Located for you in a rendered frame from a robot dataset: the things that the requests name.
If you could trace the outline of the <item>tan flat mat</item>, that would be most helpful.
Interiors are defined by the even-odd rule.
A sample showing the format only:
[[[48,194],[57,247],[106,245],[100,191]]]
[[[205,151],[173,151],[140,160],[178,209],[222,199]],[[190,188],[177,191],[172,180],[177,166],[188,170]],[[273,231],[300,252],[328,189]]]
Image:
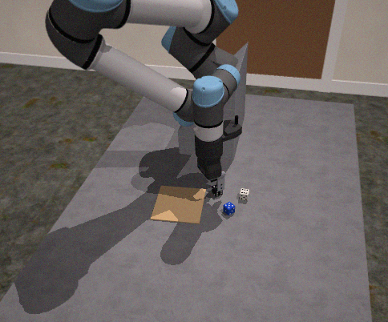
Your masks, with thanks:
[[[206,189],[161,186],[151,220],[200,224]]]

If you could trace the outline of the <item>blue die with white pips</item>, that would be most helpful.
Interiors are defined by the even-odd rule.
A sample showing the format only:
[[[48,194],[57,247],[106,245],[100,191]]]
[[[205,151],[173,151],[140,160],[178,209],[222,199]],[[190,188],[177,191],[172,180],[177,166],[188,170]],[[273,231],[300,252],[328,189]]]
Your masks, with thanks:
[[[231,203],[231,202],[228,202],[224,205],[223,207],[223,211],[227,214],[227,215],[231,215],[232,213],[235,212],[235,206]]]

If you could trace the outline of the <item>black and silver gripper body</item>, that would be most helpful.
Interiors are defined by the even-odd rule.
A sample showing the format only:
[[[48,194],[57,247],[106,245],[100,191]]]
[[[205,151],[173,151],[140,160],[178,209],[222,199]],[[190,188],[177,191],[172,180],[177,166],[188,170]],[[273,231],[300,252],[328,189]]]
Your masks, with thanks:
[[[223,154],[223,142],[242,134],[238,115],[235,115],[235,120],[225,120],[218,127],[203,128],[195,122],[194,126],[197,166],[206,179],[218,178],[221,176],[220,157]]]

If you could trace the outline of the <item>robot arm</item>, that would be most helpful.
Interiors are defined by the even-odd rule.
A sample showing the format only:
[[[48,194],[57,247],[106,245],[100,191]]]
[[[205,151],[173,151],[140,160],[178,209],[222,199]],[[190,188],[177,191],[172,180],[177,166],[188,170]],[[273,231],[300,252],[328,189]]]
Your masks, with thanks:
[[[184,127],[195,122],[214,128],[223,123],[224,105],[238,88],[240,73],[235,68],[238,59],[212,42],[237,18],[235,0],[54,0],[49,8],[46,32],[76,66],[93,69],[173,111]],[[99,34],[126,22],[170,26],[161,44],[194,75],[193,91],[106,43]]]

